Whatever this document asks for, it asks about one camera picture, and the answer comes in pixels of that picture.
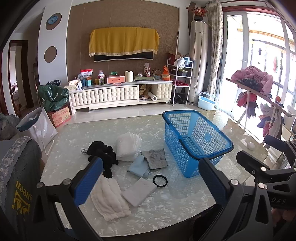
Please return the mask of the tall silver air conditioner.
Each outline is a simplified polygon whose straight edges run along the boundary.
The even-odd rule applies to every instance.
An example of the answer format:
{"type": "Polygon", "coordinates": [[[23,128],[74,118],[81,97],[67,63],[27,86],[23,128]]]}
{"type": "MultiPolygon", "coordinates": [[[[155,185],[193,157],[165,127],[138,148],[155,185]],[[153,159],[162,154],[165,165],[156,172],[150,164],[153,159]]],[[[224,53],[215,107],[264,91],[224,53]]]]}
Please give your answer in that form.
{"type": "Polygon", "coordinates": [[[203,21],[192,21],[190,34],[189,56],[193,64],[188,102],[197,104],[199,95],[203,90],[206,73],[209,35],[208,24],[203,21]]]}

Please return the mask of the patterned curtain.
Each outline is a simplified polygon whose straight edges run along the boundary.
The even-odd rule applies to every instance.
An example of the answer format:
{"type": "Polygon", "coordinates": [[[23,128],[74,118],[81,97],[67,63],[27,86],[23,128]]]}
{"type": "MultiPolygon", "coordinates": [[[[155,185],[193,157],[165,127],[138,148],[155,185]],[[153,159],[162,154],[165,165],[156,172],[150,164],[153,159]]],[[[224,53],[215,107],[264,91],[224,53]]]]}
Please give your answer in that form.
{"type": "Polygon", "coordinates": [[[215,94],[217,86],[217,75],[222,56],[223,45],[223,10],[219,1],[206,3],[208,22],[211,29],[211,68],[207,87],[209,94],[215,94]]]}

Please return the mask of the black plush toy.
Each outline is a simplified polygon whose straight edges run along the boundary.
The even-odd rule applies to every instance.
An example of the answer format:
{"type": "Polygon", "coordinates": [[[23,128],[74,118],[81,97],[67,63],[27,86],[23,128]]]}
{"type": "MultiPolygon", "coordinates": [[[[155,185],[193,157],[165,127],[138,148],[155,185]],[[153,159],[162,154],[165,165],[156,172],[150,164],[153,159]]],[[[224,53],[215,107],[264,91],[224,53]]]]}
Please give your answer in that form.
{"type": "Polygon", "coordinates": [[[105,178],[112,178],[111,167],[113,164],[118,165],[116,153],[113,151],[112,146],[108,146],[102,141],[94,141],[89,146],[86,154],[89,156],[89,162],[95,157],[100,158],[103,162],[103,176],[105,178]]]}

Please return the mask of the wooden clothes drying rack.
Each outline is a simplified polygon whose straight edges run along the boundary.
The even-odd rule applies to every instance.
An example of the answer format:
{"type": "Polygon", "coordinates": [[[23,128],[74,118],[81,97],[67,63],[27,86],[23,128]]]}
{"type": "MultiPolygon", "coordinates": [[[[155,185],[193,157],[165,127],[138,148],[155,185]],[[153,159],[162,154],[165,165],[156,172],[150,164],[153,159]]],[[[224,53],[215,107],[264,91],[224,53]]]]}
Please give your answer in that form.
{"type": "Polygon", "coordinates": [[[243,108],[243,113],[236,120],[238,125],[242,125],[243,129],[248,129],[250,127],[248,120],[256,118],[251,123],[260,129],[263,136],[267,134],[280,135],[283,140],[289,140],[295,136],[293,132],[295,110],[293,108],[283,106],[277,96],[271,98],[244,85],[241,81],[229,78],[227,81],[237,87],[235,107],[243,108]]]}

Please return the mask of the red white package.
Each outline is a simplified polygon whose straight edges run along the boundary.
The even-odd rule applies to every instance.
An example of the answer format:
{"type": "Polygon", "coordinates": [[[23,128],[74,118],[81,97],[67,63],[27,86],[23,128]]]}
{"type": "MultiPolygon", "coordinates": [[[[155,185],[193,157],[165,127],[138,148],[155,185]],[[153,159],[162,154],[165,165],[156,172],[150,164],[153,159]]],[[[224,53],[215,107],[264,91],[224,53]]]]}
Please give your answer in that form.
{"type": "Polygon", "coordinates": [[[93,69],[83,69],[81,70],[81,75],[84,77],[84,78],[87,78],[87,77],[90,77],[92,76],[92,73],[93,73],[93,69]]]}

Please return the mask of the small white round object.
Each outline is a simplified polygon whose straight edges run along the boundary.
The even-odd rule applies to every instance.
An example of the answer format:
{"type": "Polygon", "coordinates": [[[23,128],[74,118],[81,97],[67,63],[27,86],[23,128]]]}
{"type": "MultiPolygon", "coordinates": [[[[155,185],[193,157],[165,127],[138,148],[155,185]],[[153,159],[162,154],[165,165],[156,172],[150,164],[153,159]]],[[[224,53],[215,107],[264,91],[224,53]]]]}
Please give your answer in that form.
{"type": "Polygon", "coordinates": [[[255,149],[255,144],[254,144],[253,142],[249,142],[249,143],[247,144],[247,148],[248,148],[249,150],[254,150],[254,149],[255,149]]]}

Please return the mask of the white quilted cloth bundle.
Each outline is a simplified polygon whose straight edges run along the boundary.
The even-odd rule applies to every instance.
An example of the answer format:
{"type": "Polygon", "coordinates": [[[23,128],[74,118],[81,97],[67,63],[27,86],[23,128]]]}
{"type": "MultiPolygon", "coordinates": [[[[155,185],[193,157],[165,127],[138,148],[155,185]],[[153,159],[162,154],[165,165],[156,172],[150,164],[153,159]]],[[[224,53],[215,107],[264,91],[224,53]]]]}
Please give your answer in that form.
{"type": "Polygon", "coordinates": [[[133,162],[140,153],[142,138],[131,132],[124,133],[116,140],[116,159],[133,162]]]}

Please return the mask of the grey stained felt pad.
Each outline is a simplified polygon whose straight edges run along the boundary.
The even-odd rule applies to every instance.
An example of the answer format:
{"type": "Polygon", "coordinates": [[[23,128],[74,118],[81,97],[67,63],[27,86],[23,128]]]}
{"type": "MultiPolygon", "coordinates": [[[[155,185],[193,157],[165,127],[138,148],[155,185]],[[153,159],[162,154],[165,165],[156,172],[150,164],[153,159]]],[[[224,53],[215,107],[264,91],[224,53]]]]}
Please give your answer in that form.
{"type": "Polygon", "coordinates": [[[151,170],[165,168],[168,165],[164,149],[142,151],[141,154],[151,170]]]}

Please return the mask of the green plastic bag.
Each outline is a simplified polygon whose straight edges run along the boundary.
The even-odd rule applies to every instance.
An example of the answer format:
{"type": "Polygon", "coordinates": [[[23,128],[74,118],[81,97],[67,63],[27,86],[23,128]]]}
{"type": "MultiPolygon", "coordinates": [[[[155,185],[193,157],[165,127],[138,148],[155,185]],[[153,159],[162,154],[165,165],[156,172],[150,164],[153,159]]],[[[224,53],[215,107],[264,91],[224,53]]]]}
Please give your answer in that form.
{"type": "Polygon", "coordinates": [[[38,96],[46,112],[55,112],[69,101],[69,91],[57,85],[39,85],[38,96]]]}

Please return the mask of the red printed cardboard box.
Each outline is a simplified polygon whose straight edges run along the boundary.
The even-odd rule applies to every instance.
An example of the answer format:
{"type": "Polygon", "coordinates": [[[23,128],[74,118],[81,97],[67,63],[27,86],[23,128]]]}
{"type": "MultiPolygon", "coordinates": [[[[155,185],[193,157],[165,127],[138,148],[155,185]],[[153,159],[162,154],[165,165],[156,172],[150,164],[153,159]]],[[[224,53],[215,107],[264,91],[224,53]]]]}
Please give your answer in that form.
{"type": "Polygon", "coordinates": [[[47,113],[53,126],[59,127],[71,119],[71,114],[68,106],[64,106],[58,111],[47,113]]]}

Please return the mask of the white metal shelf rack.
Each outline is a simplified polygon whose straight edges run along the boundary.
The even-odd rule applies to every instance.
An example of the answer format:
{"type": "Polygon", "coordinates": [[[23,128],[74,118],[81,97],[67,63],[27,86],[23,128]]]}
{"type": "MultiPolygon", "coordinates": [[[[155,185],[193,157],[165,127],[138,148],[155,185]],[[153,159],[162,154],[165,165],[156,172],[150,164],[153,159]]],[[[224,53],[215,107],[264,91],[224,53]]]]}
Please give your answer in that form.
{"type": "Polygon", "coordinates": [[[168,55],[166,66],[172,81],[171,105],[188,103],[193,63],[189,56],[168,55]]]}

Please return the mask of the white tufted TV cabinet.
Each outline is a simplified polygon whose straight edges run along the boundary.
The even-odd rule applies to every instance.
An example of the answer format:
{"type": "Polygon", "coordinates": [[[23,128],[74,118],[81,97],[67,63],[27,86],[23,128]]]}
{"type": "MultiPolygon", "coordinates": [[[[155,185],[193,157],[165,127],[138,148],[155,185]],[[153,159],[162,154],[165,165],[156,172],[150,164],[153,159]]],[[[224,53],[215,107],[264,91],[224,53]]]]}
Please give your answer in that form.
{"type": "Polygon", "coordinates": [[[168,103],[171,100],[171,81],[133,81],[119,85],[105,84],[93,87],[85,87],[81,90],[69,92],[69,104],[71,114],[77,110],[87,108],[89,110],[114,108],[130,105],[150,103],[168,103]],[[152,101],[148,92],[157,96],[152,101]]]}

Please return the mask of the light blue storage box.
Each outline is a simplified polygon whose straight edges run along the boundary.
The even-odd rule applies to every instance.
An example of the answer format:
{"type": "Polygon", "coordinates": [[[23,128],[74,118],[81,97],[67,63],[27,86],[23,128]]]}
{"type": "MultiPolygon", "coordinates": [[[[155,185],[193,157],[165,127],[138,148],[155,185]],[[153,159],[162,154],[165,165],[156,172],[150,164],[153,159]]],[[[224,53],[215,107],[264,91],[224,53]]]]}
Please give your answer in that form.
{"type": "Polygon", "coordinates": [[[218,102],[218,98],[212,94],[201,92],[198,99],[198,108],[203,110],[214,110],[218,102]]]}

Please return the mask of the orange bag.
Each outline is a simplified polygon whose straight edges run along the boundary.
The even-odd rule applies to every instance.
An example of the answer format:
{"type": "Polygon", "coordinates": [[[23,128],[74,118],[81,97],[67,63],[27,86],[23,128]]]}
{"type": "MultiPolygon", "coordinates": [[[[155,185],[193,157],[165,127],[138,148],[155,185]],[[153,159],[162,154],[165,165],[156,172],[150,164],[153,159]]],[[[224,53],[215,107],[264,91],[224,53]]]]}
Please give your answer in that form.
{"type": "Polygon", "coordinates": [[[171,76],[170,76],[169,70],[166,65],[163,67],[162,80],[163,81],[170,81],[171,80],[171,76]]]}

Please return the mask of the TV with yellow cover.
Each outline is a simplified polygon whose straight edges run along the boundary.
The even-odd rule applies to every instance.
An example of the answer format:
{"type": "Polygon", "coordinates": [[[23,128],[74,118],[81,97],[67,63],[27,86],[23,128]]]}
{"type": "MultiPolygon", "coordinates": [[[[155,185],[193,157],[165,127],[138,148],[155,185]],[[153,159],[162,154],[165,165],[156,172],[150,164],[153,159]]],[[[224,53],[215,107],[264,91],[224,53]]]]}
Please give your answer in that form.
{"type": "Polygon", "coordinates": [[[95,29],[90,34],[89,56],[95,62],[111,60],[152,60],[159,48],[155,29],[110,27],[95,29]]]}

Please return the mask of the white paper shopping bag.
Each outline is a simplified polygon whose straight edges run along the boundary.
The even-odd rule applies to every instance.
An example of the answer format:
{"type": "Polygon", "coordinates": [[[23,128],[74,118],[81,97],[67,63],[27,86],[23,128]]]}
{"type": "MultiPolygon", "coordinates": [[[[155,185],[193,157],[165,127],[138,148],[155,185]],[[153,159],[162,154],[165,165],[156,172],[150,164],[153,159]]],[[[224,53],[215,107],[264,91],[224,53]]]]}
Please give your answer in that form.
{"type": "Polygon", "coordinates": [[[20,136],[34,139],[47,156],[53,147],[54,137],[58,133],[42,106],[28,113],[16,125],[16,129],[20,136]]]}

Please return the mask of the paper towel roll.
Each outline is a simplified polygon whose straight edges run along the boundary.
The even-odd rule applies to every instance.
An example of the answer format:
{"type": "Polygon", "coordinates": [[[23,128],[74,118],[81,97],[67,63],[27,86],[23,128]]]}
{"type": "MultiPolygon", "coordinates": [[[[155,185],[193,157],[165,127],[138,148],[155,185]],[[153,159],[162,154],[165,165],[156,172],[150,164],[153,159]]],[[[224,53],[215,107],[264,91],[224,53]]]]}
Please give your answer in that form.
{"type": "Polygon", "coordinates": [[[156,100],[157,100],[157,96],[154,95],[153,93],[148,92],[147,95],[150,97],[150,99],[151,99],[152,101],[156,101],[156,100]]]}

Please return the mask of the white foam pad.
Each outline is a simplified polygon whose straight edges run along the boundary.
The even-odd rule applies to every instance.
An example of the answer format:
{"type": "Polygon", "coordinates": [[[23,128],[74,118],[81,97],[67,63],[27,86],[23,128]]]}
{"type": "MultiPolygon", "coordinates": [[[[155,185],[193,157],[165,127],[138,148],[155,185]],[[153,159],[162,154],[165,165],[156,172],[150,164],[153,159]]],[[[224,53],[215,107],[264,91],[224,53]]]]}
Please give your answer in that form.
{"type": "Polygon", "coordinates": [[[143,203],[143,201],[145,201],[156,189],[157,186],[151,181],[140,178],[135,182],[135,184],[122,192],[122,196],[133,207],[137,207],[143,203]]]}

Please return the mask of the blue plastic laundry basket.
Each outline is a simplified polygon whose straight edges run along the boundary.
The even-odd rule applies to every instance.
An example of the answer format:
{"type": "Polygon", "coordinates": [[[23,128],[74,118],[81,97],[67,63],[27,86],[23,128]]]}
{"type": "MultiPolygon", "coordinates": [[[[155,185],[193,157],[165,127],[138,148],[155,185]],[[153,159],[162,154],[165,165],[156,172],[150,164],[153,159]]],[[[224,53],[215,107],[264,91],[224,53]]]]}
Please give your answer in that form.
{"type": "Polygon", "coordinates": [[[199,175],[199,161],[216,165],[234,144],[216,125],[196,110],[170,110],[162,114],[165,142],[186,178],[199,175]]]}

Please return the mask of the orange pink box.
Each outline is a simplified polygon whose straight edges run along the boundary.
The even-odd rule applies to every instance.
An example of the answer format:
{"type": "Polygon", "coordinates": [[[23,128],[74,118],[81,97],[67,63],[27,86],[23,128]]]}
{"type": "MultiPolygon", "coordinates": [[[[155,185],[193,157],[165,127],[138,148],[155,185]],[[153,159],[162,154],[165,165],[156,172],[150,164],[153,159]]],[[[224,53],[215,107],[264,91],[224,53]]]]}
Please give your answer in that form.
{"type": "Polygon", "coordinates": [[[125,76],[109,76],[107,77],[107,83],[108,84],[118,84],[118,83],[123,83],[125,82],[125,76]]]}

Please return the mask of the pink cloth pile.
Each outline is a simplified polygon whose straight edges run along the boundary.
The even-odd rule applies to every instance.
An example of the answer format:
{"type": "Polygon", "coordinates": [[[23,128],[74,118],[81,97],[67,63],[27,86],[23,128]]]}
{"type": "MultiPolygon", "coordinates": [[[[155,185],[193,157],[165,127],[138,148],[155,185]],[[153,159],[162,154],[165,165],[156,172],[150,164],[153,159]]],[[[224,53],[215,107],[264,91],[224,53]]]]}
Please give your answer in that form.
{"type": "Polygon", "coordinates": [[[271,93],[273,87],[273,76],[254,66],[237,70],[231,76],[231,80],[238,81],[265,96],[271,93]]]}

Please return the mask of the light blue cloth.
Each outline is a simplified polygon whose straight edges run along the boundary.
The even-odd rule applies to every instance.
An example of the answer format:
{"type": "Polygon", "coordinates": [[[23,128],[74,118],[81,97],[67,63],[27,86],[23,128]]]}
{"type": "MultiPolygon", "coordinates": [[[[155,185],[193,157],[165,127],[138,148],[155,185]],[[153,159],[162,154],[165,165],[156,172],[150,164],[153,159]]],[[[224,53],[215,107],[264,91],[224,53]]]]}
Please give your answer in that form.
{"type": "Polygon", "coordinates": [[[128,168],[128,172],[136,175],[137,177],[147,178],[150,172],[145,157],[142,154],[139,154],[138,157],[132,162],[128,168]]]}

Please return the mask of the white fluffy towel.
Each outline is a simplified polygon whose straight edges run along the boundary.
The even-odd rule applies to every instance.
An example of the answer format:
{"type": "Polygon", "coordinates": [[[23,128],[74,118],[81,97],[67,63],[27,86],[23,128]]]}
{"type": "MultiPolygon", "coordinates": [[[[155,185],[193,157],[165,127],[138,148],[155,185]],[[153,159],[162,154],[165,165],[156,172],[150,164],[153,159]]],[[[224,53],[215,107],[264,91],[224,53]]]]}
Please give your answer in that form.
{"type": "Polygon", "coordinates": [[[96,210],[106,221],[131,215],[127,201],[121,195],[121,189],[114,178],[100,175],[90,196],[96,210]]]}

